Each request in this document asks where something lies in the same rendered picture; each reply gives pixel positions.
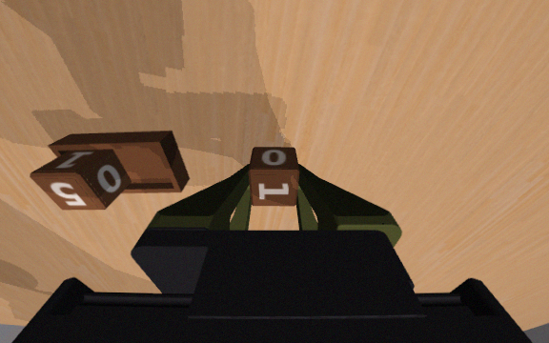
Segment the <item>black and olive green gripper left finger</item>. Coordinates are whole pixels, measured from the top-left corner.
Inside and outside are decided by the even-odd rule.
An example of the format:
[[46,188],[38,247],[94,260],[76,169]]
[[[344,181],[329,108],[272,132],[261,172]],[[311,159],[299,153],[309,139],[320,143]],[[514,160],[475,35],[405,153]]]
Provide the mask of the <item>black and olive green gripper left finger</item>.
[[249,166],[158,211],[146,229],[166,227],[247,231],[252,207]]

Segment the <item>dark brown number cube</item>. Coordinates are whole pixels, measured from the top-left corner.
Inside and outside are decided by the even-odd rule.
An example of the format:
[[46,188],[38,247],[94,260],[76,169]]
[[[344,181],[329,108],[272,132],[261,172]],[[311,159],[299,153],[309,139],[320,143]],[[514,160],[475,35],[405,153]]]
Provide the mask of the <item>dark brown number cube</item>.
[[113,150],[68,151],[30,178],[61,210],[105,210],[132,182]]
[[254,147],[249,166],[253,206],[295,206],[299,166],[294,147]]

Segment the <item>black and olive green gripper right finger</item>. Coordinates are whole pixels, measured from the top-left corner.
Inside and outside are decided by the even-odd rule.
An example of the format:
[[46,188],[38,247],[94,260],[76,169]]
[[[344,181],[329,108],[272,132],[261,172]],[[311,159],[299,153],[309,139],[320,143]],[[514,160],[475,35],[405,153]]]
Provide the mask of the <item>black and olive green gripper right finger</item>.
[[389,211],[298,166],[296,210],[300,231],[375,230],[384,232],[392,246],[396,245],[402,230]]

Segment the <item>brown wooden tray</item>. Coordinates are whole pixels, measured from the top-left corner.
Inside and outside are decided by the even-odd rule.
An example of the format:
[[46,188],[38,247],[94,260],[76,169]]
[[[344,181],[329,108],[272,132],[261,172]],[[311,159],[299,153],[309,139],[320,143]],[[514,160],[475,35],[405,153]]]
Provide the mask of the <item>brown wooden tray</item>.
[[56,157],[68,151],[113,150],[132,181],[121,193],[182,192],[190,179],[173,131],[76,133],[48,147]]

